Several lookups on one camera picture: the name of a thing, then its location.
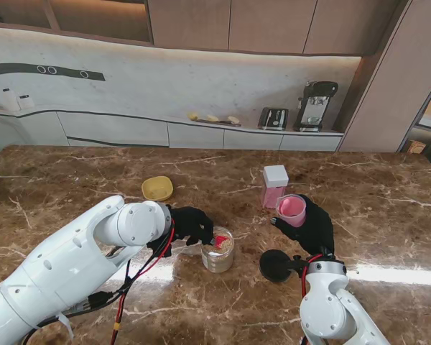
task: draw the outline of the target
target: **pink mug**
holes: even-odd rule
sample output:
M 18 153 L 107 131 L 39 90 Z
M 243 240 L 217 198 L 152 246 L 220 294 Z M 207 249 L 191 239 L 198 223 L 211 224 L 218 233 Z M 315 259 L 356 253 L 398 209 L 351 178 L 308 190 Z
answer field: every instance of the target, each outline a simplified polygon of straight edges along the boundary
M 295 228 L 302 226 L 306 218 L 307 203 L 297 194 L 285 195 L 278 198 L 276 211 L 279 217 Z

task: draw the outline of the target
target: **espresso machine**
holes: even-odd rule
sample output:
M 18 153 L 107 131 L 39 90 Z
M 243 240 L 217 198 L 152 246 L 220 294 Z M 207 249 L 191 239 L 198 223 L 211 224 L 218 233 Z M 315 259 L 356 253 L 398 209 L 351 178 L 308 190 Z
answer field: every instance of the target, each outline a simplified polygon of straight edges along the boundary
M 323 117 L 330 99 L 337 93 L 338 84 L 333 81 L 310 81 L 299 98 L 299 114 L 294 129 L 301 132 L 318 132 L 323 127 Z

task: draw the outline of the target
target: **black disc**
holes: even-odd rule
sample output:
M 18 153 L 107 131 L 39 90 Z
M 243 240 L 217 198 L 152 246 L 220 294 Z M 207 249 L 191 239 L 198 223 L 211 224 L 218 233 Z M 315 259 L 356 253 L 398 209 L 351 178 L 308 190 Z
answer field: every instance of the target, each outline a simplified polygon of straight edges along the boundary
M 286 253 L 270 249 L 260 257 L 260 273 L 270 282 L 285 282 L 291 272 L 287 269 L 290 258 Z

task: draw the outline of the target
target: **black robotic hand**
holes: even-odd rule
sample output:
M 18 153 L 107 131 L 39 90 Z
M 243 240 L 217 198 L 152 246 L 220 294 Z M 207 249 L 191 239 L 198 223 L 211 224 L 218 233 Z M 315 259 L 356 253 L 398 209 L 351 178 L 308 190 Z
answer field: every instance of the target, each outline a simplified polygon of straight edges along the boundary
M 167 205 L 167 207 L 170 209 L 171 217 L 174 221 L 175 231 L 172 241 L 190 236 L 186 242 L 188 246 L 198 243 L 199 240 L 201 240 L 203 244 L 210 244 L 210 241 L 213 239 L 214 224 L 213 221 L 206 216 L 206 213 L 191 206 L 172 208 Z M 151 248 L 154 254 L 159 254 L 157 250 L 165 236 L 166 235 L 163 235 L 159 239 L 149 242 L 147 247 Z M 164 257 L 170 256 L 171 246 L 169 246 L 166 253 L 164 253 Z
M 284 235 L 298 241 L 311 255 L 333 254 L 333 225 L 328 213 L 305 195 L 300 196 L 307 203 L 307 215 L 302 226 L 295 228 L 278 217 L 272 218 L 271 223 Z

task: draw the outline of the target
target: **white bottle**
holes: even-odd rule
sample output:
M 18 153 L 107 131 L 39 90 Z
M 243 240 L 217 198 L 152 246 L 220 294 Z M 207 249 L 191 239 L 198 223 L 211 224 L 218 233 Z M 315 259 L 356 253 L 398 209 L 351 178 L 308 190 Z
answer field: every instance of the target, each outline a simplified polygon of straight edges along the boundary
M 4 88 L 3 100 L 4 100 L 5 110 L 8 110 L 8 111 L 21 110 L 21 108 L 19 107 L 19 104 L 17 103 L 16 94 L 14 93 L 13 90 L 10 90 L 9 88 Z
M 29 95 L 19 96 L 17 102 L 21 109 L 29 109 L 35 106 L 34 101 L 29 97 Z

